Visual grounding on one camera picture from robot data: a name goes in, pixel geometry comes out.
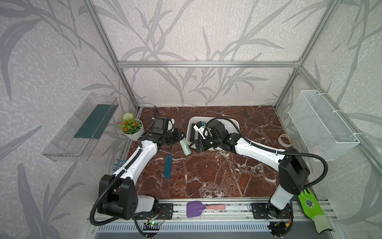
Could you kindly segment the dark teal pliers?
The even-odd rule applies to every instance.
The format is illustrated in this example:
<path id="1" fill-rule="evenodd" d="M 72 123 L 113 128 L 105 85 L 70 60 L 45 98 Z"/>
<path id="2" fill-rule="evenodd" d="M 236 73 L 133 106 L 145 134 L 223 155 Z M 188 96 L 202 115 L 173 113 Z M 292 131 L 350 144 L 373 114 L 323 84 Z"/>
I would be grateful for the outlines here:
<path id="1" fill-rule="evenodd" d="M 165 171 L 164 171 L 164 177 L 166 179 L 169 179 L 171 176 L 171 167 L 172 167 L 172 155 L 167 155 L 165 159 Z"/>

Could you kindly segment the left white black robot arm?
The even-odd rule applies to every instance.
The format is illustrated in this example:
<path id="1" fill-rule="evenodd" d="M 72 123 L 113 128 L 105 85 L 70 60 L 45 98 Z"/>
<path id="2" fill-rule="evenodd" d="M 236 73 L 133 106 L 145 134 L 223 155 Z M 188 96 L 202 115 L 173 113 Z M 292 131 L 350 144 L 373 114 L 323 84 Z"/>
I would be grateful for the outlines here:
<path id="1" fill-rule="evenodd" d="M 149 130 L 137 140 L 138 148 L 126 163 L 114 174 L 102 177 L 98 198 L 89 216 L 92 225 L 102 226 L 118 219 L 130 220 L 140 213 L 159 213 L 158 200 L 152 196 L 139 196 L 135 184 L 162 146 L 171 146 L 184 139 L 184 133 L 174 123 L 172 118 L 155 118 Z"/>

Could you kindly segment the white rectangular storage tray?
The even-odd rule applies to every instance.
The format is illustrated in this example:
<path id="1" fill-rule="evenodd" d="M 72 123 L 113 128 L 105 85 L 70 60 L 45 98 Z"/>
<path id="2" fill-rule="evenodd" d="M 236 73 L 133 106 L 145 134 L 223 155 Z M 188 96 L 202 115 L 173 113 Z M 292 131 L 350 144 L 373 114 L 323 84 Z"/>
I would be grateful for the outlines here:
<path id="1" fill-rule="evenodd" d="M 186 141 L 187 141 L 187 144 L 191 144 L 192 141 L 194 140 L 194 129 L 193 129 L 193 124 L 197 124 L 199 121 L 204 121 L 204 122 L 208 122 L 210 121 L 211 119 L 213 119 L 213 117 L 202 117 L 202 116 L 197 116 L 197 117 L 192 117 L 190 120 L 189 120 L 189 124 L 188 124 L 188 129 L 187 129 L 187 134 L 186 134 Z M 238 131 L 236 130 L 236 128 L 232 125 L 232 123 L 230 123 L 229 121 L 225 120 L 225 119 L 218 119 L 218 121 L 222 122 L 224 125 L 225 125 L 225 128 L 228 130 L 229 133 L 238 133 Z"/>

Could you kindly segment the light green pliers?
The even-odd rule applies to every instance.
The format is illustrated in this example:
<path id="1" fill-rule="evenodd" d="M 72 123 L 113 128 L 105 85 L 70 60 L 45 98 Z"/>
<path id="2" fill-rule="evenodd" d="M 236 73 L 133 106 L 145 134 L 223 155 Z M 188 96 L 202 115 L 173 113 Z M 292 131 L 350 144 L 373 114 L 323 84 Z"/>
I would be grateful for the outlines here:
<path id="1" fill-rule="evenodd" d="M 187 144 L 187 141 L 185 138 L 183 138 L 181 141 L 180 141 L 180 144 L 181 144 L 181 147 L 182 147 L 182 150 L 185 154 L 185 156 L 188 156 L 191 154 L 191 150 L 189 149 L 189 145 Z"/>

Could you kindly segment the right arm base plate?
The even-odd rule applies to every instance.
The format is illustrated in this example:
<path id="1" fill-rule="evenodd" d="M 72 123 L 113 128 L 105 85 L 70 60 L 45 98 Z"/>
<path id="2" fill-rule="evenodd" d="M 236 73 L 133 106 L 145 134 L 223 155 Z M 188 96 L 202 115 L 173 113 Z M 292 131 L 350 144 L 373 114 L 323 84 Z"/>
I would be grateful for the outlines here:
<path id="1" fill-rule="evenodd" d="M 271 208 L 268 210 L 267 202 L 255 202 L 249 206 L 254 219 L 263 220 L 286 220 L 293 217 L 292 203 L 288 203 L 283 210 Z"/>

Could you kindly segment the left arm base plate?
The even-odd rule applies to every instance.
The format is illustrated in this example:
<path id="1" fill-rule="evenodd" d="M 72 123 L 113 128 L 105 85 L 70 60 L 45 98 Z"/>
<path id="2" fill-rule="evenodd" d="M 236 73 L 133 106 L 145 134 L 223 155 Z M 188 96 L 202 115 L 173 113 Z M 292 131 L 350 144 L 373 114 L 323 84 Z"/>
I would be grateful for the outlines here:
<path id="1" fill-rule="evenodd" d="M 136 213 L 137 220 L 171 220 L 174 213 L 174 204 L 155 203 L 153 209 L 149 212 Z"/>

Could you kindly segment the black pliers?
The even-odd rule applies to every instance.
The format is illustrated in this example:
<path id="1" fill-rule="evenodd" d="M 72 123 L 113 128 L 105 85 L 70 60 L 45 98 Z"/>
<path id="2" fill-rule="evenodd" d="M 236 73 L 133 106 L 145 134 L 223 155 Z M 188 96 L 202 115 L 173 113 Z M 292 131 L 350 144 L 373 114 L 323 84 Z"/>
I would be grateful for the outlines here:
<path id="1" fill-rule="evenodd" d="M 194 129 L 194 141 L 196 141 L 200 137 L 199 128 L 196 124 L 193 124 L 193 129 Z"/>

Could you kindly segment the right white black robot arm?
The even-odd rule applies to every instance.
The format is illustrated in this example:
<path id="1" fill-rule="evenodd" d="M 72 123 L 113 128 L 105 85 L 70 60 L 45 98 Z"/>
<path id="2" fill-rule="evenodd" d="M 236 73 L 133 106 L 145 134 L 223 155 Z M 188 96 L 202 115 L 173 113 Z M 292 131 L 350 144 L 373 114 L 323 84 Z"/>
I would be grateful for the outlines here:
<path id="1" fill-rule="evenodd" d="M 243 135 L 238 125 L 227 118 L 201 118 L 189 122 L 187 139 L 190 149 L 205 152 L 210 149 L 250 157 L 264 163 L 279 173 L 279 186 L 268 202 L 268 211 L 279 212 L 303 190 L 321 182 L 328 173 L 328 164 L 324 158 L 311 153 L 301 153 L 295 149 L 277 149 L 254 142 Z M 323 164 L 321 175 L 310 183 L 307 179 L 310 170 L 305 157 L 315 158 Z"/>

